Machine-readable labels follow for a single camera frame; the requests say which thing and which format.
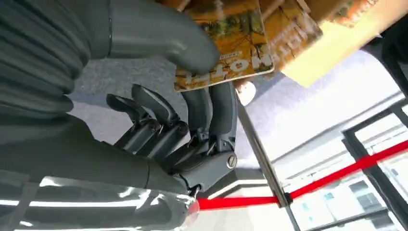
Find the magazine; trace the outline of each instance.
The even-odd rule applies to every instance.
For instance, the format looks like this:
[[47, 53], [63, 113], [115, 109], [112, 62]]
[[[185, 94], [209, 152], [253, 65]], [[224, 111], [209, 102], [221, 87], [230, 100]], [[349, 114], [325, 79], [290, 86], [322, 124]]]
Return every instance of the magazine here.
[[299, 5], [297, 0], [285, 0], [264, 19], [264, 25], [277, 70], [282, 70], [322, 35], [305, 6]]
[[257, 0], [215, 0], [185, 9], [215, 42], [221, 53], [205, 75], [177, 68], [177, 91], [200, 89], [274, 70]]
[[190, 1], [191, 0], [157, 0], [156, 2], [174, 8], [178, 11], [183, 11]]

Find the robotic hand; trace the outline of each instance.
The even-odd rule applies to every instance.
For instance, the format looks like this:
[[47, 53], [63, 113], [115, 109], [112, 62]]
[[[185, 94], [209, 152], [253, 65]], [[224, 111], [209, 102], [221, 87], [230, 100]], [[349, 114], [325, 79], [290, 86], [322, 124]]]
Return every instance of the robotic hand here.
[[188, 126], [141, 86], [133, 87], [134, 100], [107, 98], [135, 123], [115, 146], [66, 113], [73, 104], [65, 95], [89, 59], [162, 55], [208, 72], [219, 53], [188, 16], [149, 0], [3, 0], [0, 22], [0, 169], [33, 182], [57, 176], [195, 194], [235, 167], [230, 83], [211, 87], [210, 97], [206, 90], [183, 93], [192, 138], [174, 152]]
[[174, 229], [194, 201], [183, 194], [235, 167], [231, 83], [184, 92], [188, 125], [142, 86], [108, 95], [134, 122], [113, 146], [67, 114], [90, 59], [150, 55], [198, 74], [219, 59], [194, 21], [151, 0], [0, 1], [0, 230]]

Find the window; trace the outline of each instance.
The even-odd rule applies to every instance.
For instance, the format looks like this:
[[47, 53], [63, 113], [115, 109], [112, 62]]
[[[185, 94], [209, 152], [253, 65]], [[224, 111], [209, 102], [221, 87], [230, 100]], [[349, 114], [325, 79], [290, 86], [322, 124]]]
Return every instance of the window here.
[[[299, 186], [318, 180], [352, 163], [354, 163], [354, 159], [349, 153], [342, 154], [319, 164], [294, 179], [285, 180], [283, 182], [284, 190], [291, 192]], [[296, 199], [291, 208], [300, 229], [309, 230], [355, 215], [386, 208], [386, 204], [367, 177], [362, 172], [357, 172]], [[391, 231], [394, 230], [394, 226], [393, 220], [387, 214], [383, 214], [367, 218], [364, 222], [343, 224], [336, 228], [348, 227], [353, 230], [352, 228], [355, 227], [365, 228], [369, 231]]]
[[[394, 114], [356, 132], [356, 137], [372, 155], [408, 140], [408, 128]], [[402, 197], [408, 201], [408, 154], [399, 154], [379, 164]]]
[[342, 143], [342, 137], [339, 136], [294, 158], [289, 164], [276, 163], [274, 168], [279, 179], [291, 179], [300, 172], [307, 171], [308, 168], [319, 165], [322, 161], [332, 158], [334, 154], [340, 153], [346, 153], [346, 149]]
[[[383, 214], [380, 215], [380, 217], [389, 217], [388, 214]], [[398, 231], [400, 230], [397, 228], [396, 225], [392, 226], [387, 226], [387, 227], [382, 227], [382, 228], [377, 228], [374, 223], [372, 222], [371, 218], [367, 219], [360, 219], [354, 222], [346, 223], [340, 226], [336, 226], [333, 228], [326, 229], [327, 231], [351, 231], [351, 230], [357, 230], [357, 231]]]
[[[263, 187], [253, 187], [253, 188], [242, 188], [238, 191], [241, 196], [272, 196], [272, 192], [268, 186]], [[270, 230], [271, 225], [273, 227], [279, 227], [281, 230], [292, 231], [293, 225], [285, 209], [278, 208], [277, 204], [272, 205], [260, 205], [260, 206], [250, 206], [245, 208], [247, 211], [247, 217], [250, 218], [253, 224], [253, 230]], [[224, 229], [224, 230], [235, 230], [235, 231], [247, 231], [249, 229], [237, 228], [237, 229]]]

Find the red rope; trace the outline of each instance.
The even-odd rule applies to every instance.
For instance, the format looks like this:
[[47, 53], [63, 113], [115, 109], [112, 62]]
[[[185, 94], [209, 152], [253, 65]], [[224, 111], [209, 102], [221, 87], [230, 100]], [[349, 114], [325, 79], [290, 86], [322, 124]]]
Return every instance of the red rope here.
[[[347, 167], [344, 167], [336, 172], [329, 174], [317, 181], [314, 181], [300, 189], [293, 191], [291, 198], [295, 199], [306, 193], [311, 193], [325, 185], [328, 185], [336, 180], [339, 180], [345, 176], [355, 173], [358, 170], [367, 169], [375, 165], [378, 161], [389, 158], [393, 155], [400, 154], [404, 150], [408, 149], [408, 141], [399, 143], [391, 148], [387, 148], [379, 153], [363, 157]], [[234, 198], [215, 198], [209, 199], [198, 199], [200, 203], [201, 210], [210, 209], [226, 209], [226, 208], [237, 208], [237, 207], [247, 207], [251, 205], [265, 205], [277, 203], [278, 200], [275, 196], [269, 197], [234, 197]]]

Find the book cover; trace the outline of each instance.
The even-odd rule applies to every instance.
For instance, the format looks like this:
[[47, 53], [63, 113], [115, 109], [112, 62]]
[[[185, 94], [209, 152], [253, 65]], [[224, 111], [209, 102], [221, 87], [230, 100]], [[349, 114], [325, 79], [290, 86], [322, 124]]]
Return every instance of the book cover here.
[[275, 68], [285, 65], [317, 41], [322, 31], [297, 0], [285, 0], [264, 19]]
[[[310, 13], [310, 8], [306, 4], [305, 0], [296, 0], [299, 6], [306, 13]], [[261, 8], [262, 20], [267, 19], [285, 0], [259, 0], [259, 6]]]
[[189, 5], [185, 13], [207, 32], [221, 57], [216, 67], [205, 75], [178, 68], [174, 84], [177, 91], [204, 88], [273, 71], [257, 0], [200, 2]]
[[377, 2], [378, 0], [348, 0], [341, 5], [340, 9], [331, 17], [330, 21], [353, 28], [362, 15]]

